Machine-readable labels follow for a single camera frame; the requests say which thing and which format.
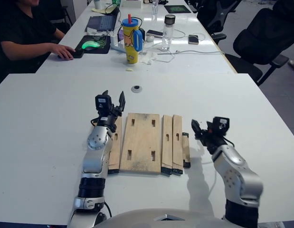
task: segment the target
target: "laptop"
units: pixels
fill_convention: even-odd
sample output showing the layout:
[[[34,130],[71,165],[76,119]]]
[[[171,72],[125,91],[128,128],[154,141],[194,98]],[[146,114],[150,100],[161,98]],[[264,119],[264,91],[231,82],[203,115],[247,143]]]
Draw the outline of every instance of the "laptop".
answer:
[[[94,16],[90,17],[89,22],[85,28],[96,29],[97,31],[113,31],[117,20],[116,15]]]

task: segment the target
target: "black shirt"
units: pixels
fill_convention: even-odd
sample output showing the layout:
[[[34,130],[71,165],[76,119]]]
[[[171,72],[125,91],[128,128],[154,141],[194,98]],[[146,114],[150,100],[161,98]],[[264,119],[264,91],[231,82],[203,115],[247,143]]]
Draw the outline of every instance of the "black shirt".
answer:
[[[32,14],[33,18],[22,12],[17,5],[12,5],[0,20],[0,42],[11,41],[24,45],[51,42],[56,27],[38,7],[32,8]],[[12,62],[12,67],[15,69],[13,72],[32,73],[38,69],[47,56],[48,54],[30,60],[14,61]]]

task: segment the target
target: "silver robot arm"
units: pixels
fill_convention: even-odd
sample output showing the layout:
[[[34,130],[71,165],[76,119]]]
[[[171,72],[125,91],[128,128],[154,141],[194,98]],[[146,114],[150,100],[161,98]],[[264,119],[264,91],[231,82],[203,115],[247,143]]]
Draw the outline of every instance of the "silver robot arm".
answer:
[[[222,145],[214,152],[212,160],[224,181],[226,199],[239,205],[258,208],[263,184],[236,149]]]
[[[87,152],[83,160],[78,195],[75,197],[68,228],[92,228],[106,220],[100,210],[104,207],[104,187],[108,174],[112,135],[116,130],[115,121],[122,115],[125,105],[123,92],[120,105],[114,107],[108,91],[95,98],[99,117],[87,139]]]
[[[112,132],[107,127],[96,126],[88,137],[87,145],[78,196],[74,200],[68,228],[92,228],[97,223],[97,217],[105,220],[100,210],[104,207]]]
[[[229,129],[229,119],[215,117],[213,122],[207,122],[207,125],[208,129],[202,130],[197,121],[191,122],[196,139],[207,146],[214,167],[224,181],[224,219],[242,227],[256,228],[260,196],[263,191],[261,179],[250,170],[236,149],[227,144],[228,140],[224,135]]]

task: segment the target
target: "blue cup handle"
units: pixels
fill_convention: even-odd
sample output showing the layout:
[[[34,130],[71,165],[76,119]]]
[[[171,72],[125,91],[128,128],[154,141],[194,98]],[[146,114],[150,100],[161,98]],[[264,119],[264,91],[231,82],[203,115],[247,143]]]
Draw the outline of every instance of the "blue cup handle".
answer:
[[[142,50],[142,32],[139,30],[134,31],[134,49],[135,51],[141,51]]]

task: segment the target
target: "table surface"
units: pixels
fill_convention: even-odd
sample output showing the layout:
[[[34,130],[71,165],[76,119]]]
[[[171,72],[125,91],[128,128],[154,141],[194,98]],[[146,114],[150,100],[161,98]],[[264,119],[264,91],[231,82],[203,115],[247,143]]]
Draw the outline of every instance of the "table surface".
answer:
[[[169,0],[168,5],[180,5],[185,2],[180,0]],[[91,16],[102,15],[99,13],[92,12],[94,3],[85,9],[82,15],[78,18],[76,23],[68,31],[66,36],[62,39],[60,44],[67,45],[75,48],[79,41],[86,33],[84,32],[86,25]],[[167,10],[163,5],[158,6],[158,17],[156,20],[152,20],[151,4],[144,4],[141,9],[130,9],[120,7],[121,20],[128,17],[128,13],[131,13],[133,17],[139,17],[143,20],[142,28],[145,31],[149,29],[162,31],[164,25],[164,17],[168,14]],[[202,52],[218,51],[217,45],[212,41],[209,34],[203,28],[202,24],[197,20],[193,13],[175,14],[176,22],[175,29],[178,29],[186,34],[197,34],[200,38],[198,45],[189,45],[188,37],[179,38],[184,36],[178,31],[174,31],[173,36],[178,38],[172,41],[171,51],[183,51],[183,50],[196,50]],[[119,22],[116,22],[115,32],[119,29]],[[161,43],[161,39],[156,38],[155,43]],[[146,43],[145,47],[151,47],[154,43]],[[154,48],[160,48],[161,45],[156,45]],[[158,56],[159,60],[169,61],[171,56]],[[211,55],[199,55],[199,54],[179,54],[172,61],[171,64],[163,62],[153,61],[151,65],[145,63],[127,64],[126,55],[119,53],[115,50],[110,50],[106,55],[96,54],[84,54],[82,59],[74,59],[73,61],[64,61],[57,58],[57,55],[52,54],[44,62],[38,73],[102,73],[104,71],[110,71],[113,74],[117,74],[121,71],[125,71],[131,67],[137,73],[151,74],[151,73],[229,73],[234,72],[233,68],[226,61],[226,58],[222,54],[211,54]]]
[[[142,92],[131,92],[133,85]],[[194,140],[191,119],[230,118],[227,138],[264,183],[259,221],[294,220],[294,136],[248,75],[177,73],[9,75],[0,85],[0,221],[65,225],[77,194],[97,94],[127,114],[183,117],[192,167],[181,176],[119,173],[106,180],[113,215],[143,208],[176,208],[221,218],[224,185],[211,157]]]

